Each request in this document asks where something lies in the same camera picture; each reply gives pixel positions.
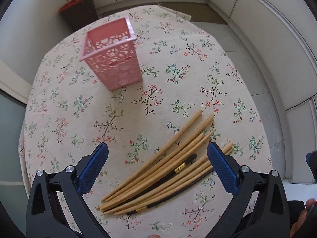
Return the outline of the person right hand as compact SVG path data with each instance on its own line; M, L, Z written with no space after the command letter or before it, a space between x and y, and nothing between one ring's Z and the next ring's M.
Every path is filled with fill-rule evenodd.
M309 210L316 204L316 200L311 198L309 200L307 200L306 204L305 204L305 209L300 213L299 219L297 222L295 222L290 230L290 237L292 237L297 231L298 229L303 225L303 223L305 222L306 218L307 218L307 214L309 212Z

